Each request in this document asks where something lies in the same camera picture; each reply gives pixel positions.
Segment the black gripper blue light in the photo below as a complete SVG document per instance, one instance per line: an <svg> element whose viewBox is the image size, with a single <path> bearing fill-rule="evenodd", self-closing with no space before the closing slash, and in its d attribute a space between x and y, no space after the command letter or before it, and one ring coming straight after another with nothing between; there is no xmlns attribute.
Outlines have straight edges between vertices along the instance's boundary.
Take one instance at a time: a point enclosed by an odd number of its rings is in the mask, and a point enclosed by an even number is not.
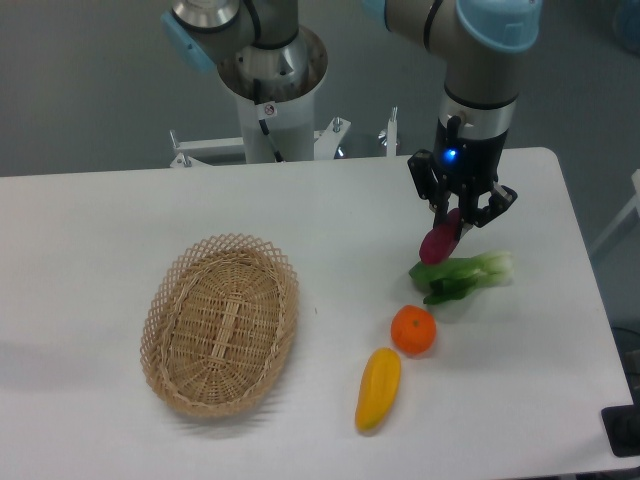
<svg viewBox="0 0 640 480"><path fill-rule="evenodd" d="M438 227L447 219L450 191L456 195L462 192L462 225L482 228L504 214L517 200L515 190L495 183L506 133L481 140L461 136L448 140L447 133L447 128L438 123L433 153L420 149L407 161L417 194L429 203L434 214L433 227ZM488 191L488 203L480 208L478 195Z"/></svg>

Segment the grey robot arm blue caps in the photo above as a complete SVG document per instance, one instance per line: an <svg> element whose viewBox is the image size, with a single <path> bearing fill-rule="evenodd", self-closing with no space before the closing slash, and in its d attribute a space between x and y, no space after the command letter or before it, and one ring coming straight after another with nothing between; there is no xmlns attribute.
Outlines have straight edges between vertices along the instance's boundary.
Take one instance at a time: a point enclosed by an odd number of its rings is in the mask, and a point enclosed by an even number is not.
<svg viewBox="0 0 640 480"><path fill-rule="evenodd" d="M516 193L497 168L519 93L521 64L534 45L538 1L367 1L393 33L446 64L434 147L409 168L436 225L458 233L505 213ZM276 136L278 105L310 93L323 79L321 45L299 21L294 1L176 1L161 22L195 69L217 70L253 110L251 124L268 161L288 154Z"/></svg>

